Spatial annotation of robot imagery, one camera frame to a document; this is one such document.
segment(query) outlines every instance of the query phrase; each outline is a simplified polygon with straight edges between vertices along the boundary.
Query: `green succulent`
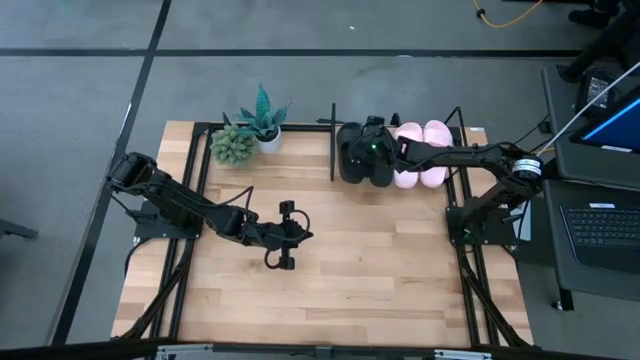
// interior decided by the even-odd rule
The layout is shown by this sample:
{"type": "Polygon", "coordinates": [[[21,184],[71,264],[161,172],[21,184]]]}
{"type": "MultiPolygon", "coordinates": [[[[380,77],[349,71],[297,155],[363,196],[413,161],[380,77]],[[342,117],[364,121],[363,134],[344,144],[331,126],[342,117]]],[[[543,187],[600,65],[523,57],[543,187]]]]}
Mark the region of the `green succulent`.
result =
{"type": "Polygon", "coordinates": [[[212,135],[211,152],[220,164],[246,165],[255,153],[253,136],[244,134],[238,125],[225,125],[212,135]]]}
{"type": "Polygon", "coordinates": [[[243,127],[240,131],[245,134],[255,135],[260,141],[273,140],[278,135],[278,128],[287,117],[289,105],[278,109],[274,114],[271,110],[269,96],[262,84],[260,84],[256,98],[256,114],[253,115],[249,110],[241,107],[240,113],[235,115],[236,118],[248,123],[248,126],[243,127]]]}

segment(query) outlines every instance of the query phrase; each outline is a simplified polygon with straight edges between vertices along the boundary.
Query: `wooden table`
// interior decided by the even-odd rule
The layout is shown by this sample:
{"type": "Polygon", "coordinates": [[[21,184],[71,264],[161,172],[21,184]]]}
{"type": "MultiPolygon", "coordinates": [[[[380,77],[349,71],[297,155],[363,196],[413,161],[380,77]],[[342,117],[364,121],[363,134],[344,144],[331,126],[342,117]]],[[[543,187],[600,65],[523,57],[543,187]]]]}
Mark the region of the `wooden table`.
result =
{"type": "MultiPolygon", "coordinates": [[[[182,178],[193,126],[167,123],[157,160],[175,179],[182,178]]],[[[223,240],[205,226],[195,246],[179,339],[468,347],[460,275],[444,217],[445,187],[376,188],[366,180],[347,184],[339,174],[331,182],[328,132],[283,135],[279,154],[256,155],[248,167],[221,166],[212,159],[205,196],[219,202],[254,185],[251,209],[260,221],[280,222],[279,202],[295,200],[311,217],[315,236],[292,251],[294,271],[268,270],[264,249],[223,240]]],[[[486,142],[479,128],[468,128],[467,137],[469,143],[486,142]]],[[[198,166],[194,170],[192,188],[198,166]]],[[[474,194],[495,182],[481,169],[470,169],[469,176],[474,194]]],[[[456,193],[462,202],[462,192],[456,193]]],[[[156,295],[167,243],[152,240],[133,255],[113,335],[128,330],[156,295]]],[[[483,250],[494,302],[531,342],[512,258],[498,246],[483,250]]],[[[172,303],[170,298],[165,308],[165,335],[172,303]]],[[[486,342],[482,306],[475,303],[486,342]]]]}

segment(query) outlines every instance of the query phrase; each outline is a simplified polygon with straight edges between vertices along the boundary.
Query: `gray floor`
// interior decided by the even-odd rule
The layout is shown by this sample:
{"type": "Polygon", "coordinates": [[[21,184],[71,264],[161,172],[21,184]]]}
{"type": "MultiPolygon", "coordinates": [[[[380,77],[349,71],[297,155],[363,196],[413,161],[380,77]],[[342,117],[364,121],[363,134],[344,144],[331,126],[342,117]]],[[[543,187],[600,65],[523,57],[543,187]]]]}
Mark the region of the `gray floor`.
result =
{"type": "MultiPolygon", "coordinates": [[[[530,4],[481,0],[495,22],[530,4]]],[[[146,48],[160,0],[1,0],[1,47],[146,48]]],[[[494,30],[470,1],[174,0],[161,48],[580,49],[597,34],[544,4],[494,30]]],[[[141,58],[0,57],[0,217],[40,231],[0,243],[0,348],[43,344],[136,81],[141,58]]],[[[492,141],[514,140],[546,114],[540,69],[553,59],[364,57],[156,58],[128,150],[155,155],[167,120],[220,120],[251,104],[262,82],[291,122],[367,115],[425,122],[461,106],[492,141]]],[[[523,145],[543,137],[534,133],[523,145]]],[[[138,202],[126,199],[127,204],[138,202]]],[[[111,206],[69,340],[109,337],[133,224],[111,206]]],[[[553,272],[521,266],[536,344],[640,357],[640,304],[577,294],[549,307],[553,272]]],[[[244,356],[226,356],[246,358],[244,356]]]]}

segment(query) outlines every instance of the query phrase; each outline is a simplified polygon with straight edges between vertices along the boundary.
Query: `pink shoe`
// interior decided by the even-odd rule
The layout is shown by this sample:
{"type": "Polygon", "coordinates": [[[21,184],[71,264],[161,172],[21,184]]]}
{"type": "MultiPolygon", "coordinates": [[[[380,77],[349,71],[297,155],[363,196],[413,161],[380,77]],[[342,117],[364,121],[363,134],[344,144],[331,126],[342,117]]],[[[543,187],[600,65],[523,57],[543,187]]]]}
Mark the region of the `pink shoe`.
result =
{"type": "MultiPolygon", "coordinates": [[[[393,134],[394,139],[398,136],[404,136],[407,139],[415,141],[424,141],[422,137],[422,127],[416,123],[402,124],[393,134]]],[[[410,189],[418,183],[418,173],[403,171],[398,173],[393,171],[393,182],[403,189],[410,189]]]]}
{"type": "MultiPolygon", "coordinates": [[[[445,147],[453,145],[453,136],[447,125],[442,121],[431,120],[424,126],[424,142],[431,146],[445,147]]],[[[420,173],[420,181],[430,187],[442,185],[447,174],[447,168],[436,167],[420,173]]]]}

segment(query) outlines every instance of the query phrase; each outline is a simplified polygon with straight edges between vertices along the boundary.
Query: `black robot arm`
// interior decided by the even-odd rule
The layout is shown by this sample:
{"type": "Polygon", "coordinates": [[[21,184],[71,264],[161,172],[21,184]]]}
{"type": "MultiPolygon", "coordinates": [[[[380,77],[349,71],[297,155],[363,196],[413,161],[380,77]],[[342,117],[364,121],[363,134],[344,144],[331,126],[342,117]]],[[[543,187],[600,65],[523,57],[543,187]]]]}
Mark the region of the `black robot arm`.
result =
{"type": "Polygon", "coordinates": [[[382,161],[398,172],[421,172],[433,167],[483,168],[497,178],[497,183],[480,197],[467,199],[461,208],[450,209],[455,228],[460,232],[482,234],[490,215],[503,223],[517,217],[508,211],[497,211],[506,204],[511,210],[541,191],[542,161],[511,143],[485,146],[435,147],[400,136],[393,138],[383,125],[369,126],[361,138],[354,141],[354,160],[382,161]]]}
{"type": "Polygon", "coordinates": [[[199,218],[216,234],[244,246],[258,246],[271,251],[282,250],[277,265],[270,268],[291,270],[295,260],[289,256],[289,249],[297,248],[302,241],[313,236],[291,219],[295,209],[293,201],[280,203],[283,220],[279,224],[258,223],[258,214],[247,206],[229,205],[227,202],[215,204],[188,187],[173,180],[171,175],[159,170],[156,162],[139,153],[125,154],[107,176],[107,184],[116,192],[143,196],[159,209],[160,217],[178,228],[192,226],[199,218]]]}

